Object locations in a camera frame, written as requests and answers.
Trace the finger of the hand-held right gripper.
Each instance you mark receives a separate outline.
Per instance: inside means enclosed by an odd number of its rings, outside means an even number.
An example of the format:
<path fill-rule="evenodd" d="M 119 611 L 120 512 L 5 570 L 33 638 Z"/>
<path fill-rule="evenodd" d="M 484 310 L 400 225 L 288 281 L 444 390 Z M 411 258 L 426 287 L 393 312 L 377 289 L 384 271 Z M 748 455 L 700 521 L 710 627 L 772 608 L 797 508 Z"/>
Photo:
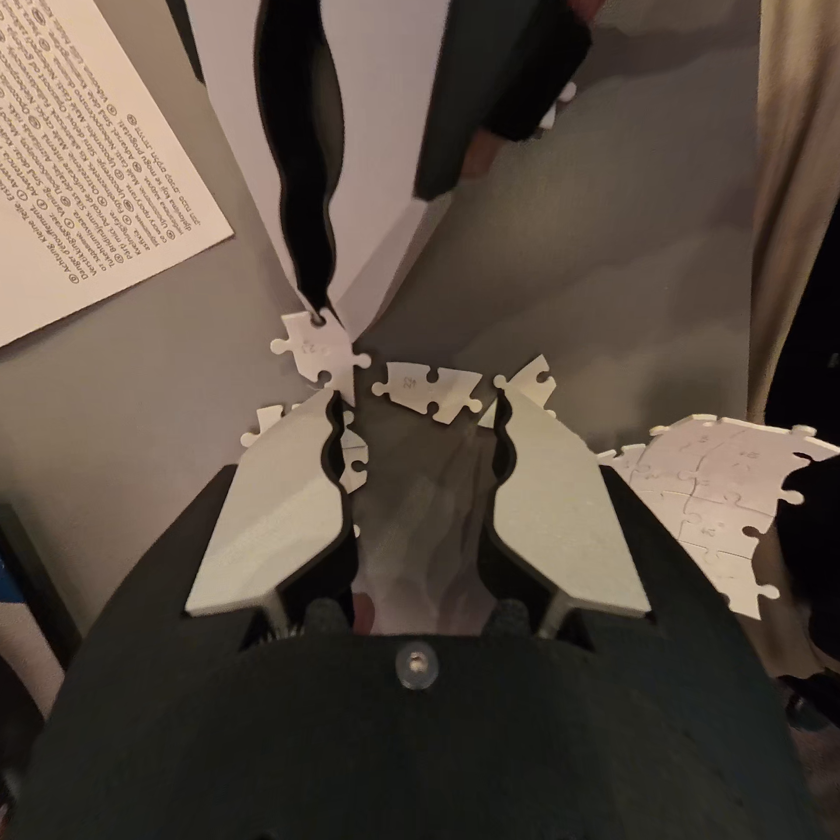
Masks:
<path fill-rule="evenodd" d="M 450 2 L 296 2 L 296 282 L 351 341 L 387 308 L 448 198 L 415 186 Z"/>
<path fill-rule="evenodd" d="M 208 97 L 302 304 L 328 306 L 328 172 L 316 120 L 320 2 L 198 1 Z"/>

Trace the person's dark clothing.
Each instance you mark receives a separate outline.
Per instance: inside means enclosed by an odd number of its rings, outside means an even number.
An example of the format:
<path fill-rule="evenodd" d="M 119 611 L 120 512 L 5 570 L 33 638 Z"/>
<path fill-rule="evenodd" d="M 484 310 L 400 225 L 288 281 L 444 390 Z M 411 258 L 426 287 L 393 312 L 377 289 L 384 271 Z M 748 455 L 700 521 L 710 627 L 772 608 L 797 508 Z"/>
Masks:
<path fill-rule="evenodd" d="M 774 425 L 806 425 L 821 440 L 839 445 L 838 347 L 786 348 L 780 357 L 766 419 Z M 839 684 L 839 457 L 792 473 L 784 488 L 804 501 L 783 503 L 776 524 L 784 565 L 801 608 L 805 639 L 819 669 L 808 677 L 785 676 L 793 701 L 820 713 L 838 727 Z"/>

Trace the blue and white puzzle box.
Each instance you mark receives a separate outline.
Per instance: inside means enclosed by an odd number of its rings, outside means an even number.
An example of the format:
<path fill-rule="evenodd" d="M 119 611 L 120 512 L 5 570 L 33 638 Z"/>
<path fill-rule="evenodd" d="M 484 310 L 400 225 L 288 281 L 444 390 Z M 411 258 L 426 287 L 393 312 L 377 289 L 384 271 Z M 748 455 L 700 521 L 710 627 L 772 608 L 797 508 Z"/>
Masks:
<path fill-rule="evenodd" d="M 48 718 L 82 641 L 16 511 L 1 505 L 2 704 Z"/>

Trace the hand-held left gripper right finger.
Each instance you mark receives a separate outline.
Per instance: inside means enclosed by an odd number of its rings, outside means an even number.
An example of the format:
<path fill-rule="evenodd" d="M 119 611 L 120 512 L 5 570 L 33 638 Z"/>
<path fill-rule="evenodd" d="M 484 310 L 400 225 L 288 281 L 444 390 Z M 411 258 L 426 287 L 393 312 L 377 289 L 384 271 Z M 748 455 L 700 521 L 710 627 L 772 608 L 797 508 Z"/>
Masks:
<path fill-rule="evenodd" d="M 497 391 L 480 579 L 556 637 L 576 610 L 645 618 L 651 605 L 596 457 L 515 389 Z"/>

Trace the partly built white puzzle ball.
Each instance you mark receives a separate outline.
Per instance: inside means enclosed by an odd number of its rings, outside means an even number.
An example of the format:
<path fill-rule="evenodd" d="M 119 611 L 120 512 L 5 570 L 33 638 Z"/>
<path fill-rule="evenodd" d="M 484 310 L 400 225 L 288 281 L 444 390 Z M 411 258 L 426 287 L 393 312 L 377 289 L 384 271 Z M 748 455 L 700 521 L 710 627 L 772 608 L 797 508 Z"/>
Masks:
<path fill-rule="evenodd" d="M 774 523 L 781 501 L 800 505 L 787 477 L 839 448 L 813 427 L 771 427 L 728 417 L 692 414 L 652 427 L 647 444 L 597 455 L 622 477 L 687 551 L 731 612 L 761 620 L 760 599 L 779 589 L 757 582 L 753 555 Z"/>

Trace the white printed instruction sheet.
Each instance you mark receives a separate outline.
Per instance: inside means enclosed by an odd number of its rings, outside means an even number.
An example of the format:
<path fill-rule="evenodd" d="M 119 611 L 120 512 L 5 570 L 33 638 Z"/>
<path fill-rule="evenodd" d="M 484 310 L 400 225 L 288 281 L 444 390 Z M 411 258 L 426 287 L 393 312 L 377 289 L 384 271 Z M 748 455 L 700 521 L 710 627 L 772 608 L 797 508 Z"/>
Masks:
<path fill-rule="evenodd" d="M 1 345 L 233 236 L 95 2 L 1 2 Z"/>

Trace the person's right hand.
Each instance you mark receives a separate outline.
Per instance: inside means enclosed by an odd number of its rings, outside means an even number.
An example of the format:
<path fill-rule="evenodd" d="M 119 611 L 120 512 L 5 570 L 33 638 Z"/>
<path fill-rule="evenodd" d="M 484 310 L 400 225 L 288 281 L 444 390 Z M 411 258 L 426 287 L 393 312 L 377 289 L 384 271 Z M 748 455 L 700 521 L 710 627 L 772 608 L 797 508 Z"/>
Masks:
<path fill-rule="evenodd" d="M 478 128 L 469 142 L 461 165 L 460 180 L 474 181 L 487 175 L 506 141 L 500 136 Z"/>

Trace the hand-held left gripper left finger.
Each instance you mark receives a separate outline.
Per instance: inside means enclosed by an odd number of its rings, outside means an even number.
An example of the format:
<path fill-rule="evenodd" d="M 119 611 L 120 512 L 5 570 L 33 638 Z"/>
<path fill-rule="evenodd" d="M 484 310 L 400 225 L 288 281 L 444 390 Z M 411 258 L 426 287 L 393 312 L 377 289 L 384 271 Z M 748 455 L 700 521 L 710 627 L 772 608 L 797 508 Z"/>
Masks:
<path fill-rule="evenodd" d="M 257 610 L 276 634 L 331 600 L 354 624 L 359 554 L 341 484 L 343 401 L 316 391 L 241 456 L 185 601 L 193 618 Z"/>

